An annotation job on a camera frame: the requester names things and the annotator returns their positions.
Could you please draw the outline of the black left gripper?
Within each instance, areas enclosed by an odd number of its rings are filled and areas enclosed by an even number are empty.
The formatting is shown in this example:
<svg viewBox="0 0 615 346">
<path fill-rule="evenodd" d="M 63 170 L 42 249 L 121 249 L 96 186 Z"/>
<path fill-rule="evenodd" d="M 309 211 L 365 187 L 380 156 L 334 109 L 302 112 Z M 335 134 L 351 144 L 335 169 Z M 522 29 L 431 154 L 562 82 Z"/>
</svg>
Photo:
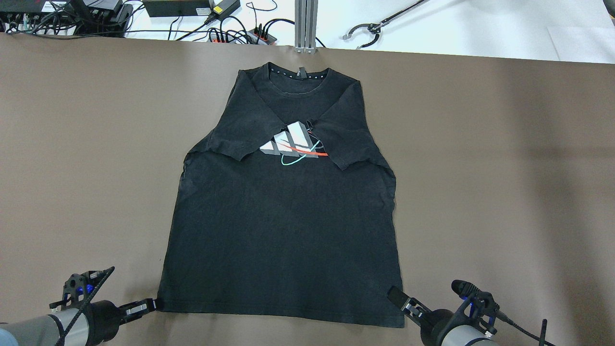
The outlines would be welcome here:
<svg viewBox="0 0 615 346">
<path fill-rule="evenodd" d="M 108 300 L 89 304 L 86 308 L 88 338 L 86 346 L 96 346 L 116 337 L 124 319 L 140 319 L 157 311 L 156 300 L 145 298 L 121 305 L 120 308 Z"/>
</svg>

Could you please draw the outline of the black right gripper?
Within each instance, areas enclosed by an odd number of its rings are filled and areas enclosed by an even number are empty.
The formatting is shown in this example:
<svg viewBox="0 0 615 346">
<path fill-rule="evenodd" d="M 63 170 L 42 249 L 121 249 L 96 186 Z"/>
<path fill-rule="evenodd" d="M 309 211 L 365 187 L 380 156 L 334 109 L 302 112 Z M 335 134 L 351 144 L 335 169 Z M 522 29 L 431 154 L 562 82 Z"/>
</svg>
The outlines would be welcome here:
<svg viewBox="0 0 615 346">
<path fill-rule="evenodd" d="M 399 287 L 392 285 L 387 291 L 387 299 L 396 309 L 406 313 L 406 317 L 415 323 L 420 323 L 421 341 L 424 346 L 442 346 L 450 328 L 448 324 L 454 318 L 454 313 L 448 309 L 431 311 L 418 300 L 410 297 Z"/>
</svg>

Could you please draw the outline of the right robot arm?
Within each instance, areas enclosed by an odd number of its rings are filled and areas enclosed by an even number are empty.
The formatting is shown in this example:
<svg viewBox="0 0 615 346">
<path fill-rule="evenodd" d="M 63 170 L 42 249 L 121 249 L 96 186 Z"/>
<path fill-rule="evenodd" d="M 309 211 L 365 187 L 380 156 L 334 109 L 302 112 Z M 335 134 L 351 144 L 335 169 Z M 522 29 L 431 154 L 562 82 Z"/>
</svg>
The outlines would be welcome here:
<svg viewBox="0 0 615 346">
<path fill-rule="evenodd" d="M 452 289 L 463 301 L 455 311 L 429 309 L 395 285 L 387 291 L 387 299 L 419 326 L 425 346 L 495 346 L 492 337 L 497 332 L 494 320 L 499 306 L 492 294 L 459 280 Z"/>
</svg>

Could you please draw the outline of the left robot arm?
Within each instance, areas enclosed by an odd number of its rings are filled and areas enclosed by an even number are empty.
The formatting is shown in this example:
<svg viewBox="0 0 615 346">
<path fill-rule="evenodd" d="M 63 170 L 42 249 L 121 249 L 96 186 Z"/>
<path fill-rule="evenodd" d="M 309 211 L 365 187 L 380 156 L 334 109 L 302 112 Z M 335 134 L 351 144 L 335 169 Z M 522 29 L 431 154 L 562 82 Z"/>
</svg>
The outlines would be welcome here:
<svg viewBox="0 0 615 346">
<path fill-rule="evenodd" d="M 67 307 L 22 322 L 2 324 L 2 346 L 99 346 L 116 337 L 122 325 L 157 310 L 156 300 L 145 298 L 116 306 L 101 300 L 83 309 Z"/>
</svg>

